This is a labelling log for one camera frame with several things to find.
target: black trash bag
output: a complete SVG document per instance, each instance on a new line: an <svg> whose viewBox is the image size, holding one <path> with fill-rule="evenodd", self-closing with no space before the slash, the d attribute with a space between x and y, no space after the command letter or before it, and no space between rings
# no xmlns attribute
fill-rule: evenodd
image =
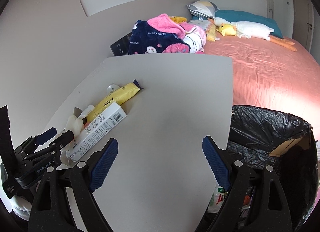
<svg viewBox="0 0 320 232"><path fill-rule="evenodd" d="M290 139L304 137L307 147L294 145L280 157L269 154ZM249 167L275 169L290 209L294 231L310 215L318 189L316 143L312 126L292 114L254 106L233 106L227 151Z"/></svg>

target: navy blue blanket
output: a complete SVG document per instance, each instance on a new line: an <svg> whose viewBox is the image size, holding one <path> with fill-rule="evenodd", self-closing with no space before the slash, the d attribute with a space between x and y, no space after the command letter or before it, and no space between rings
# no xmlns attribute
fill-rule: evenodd
<svg viewBox="0 0 320 232"><path fill-rule="evenodd" d="M138 20L132 29L128 53L129 55L162 53L172 44L186 45L176 34L160 32L151 27L147 21Z"/></svg>

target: table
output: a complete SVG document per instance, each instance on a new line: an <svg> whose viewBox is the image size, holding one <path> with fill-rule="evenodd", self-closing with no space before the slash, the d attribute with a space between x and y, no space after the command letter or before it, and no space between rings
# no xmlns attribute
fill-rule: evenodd
<svg viewBox="0 0 320 232"><path fill-rule="evenodd" d="M118 140L118 156L93 195L115 232L194 231L216 185L202 139L211 135L219 148L227 146L231 58L196 54L107 58L69 95L47 128L61 131L74 107L96 105L110 84L123 86L134 79L144 90L122 105L128 116L81 158L87 160L111 137ZM74 199L69 200L77 227L85 231Z"/></svg>

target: barcode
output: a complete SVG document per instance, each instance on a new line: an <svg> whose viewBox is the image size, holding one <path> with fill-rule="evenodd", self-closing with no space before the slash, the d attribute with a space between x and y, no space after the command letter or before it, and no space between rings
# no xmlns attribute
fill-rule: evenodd
<svg viewBox="0 0 320 232"><path fill-rule="evenodd" d="M122 115L120 114L120 112L117 112L114 116L113 119L118 123L122 120Z"/></svg>

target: yellow snack wrapper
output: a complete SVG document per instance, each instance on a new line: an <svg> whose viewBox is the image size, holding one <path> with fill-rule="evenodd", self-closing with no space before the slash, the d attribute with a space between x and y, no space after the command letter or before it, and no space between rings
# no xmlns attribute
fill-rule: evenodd
<svg viewBox="0 0 320 232"><path fill-rule="evenodd" d="M110 104L117 102L119 105L133 97L141 89L138 82L134 80L133 83L129 83L118 90L112 92L106 96L99 104L96 105L94 110L87 116L87 122L92 122L99 114L101 114Z"/></svg>

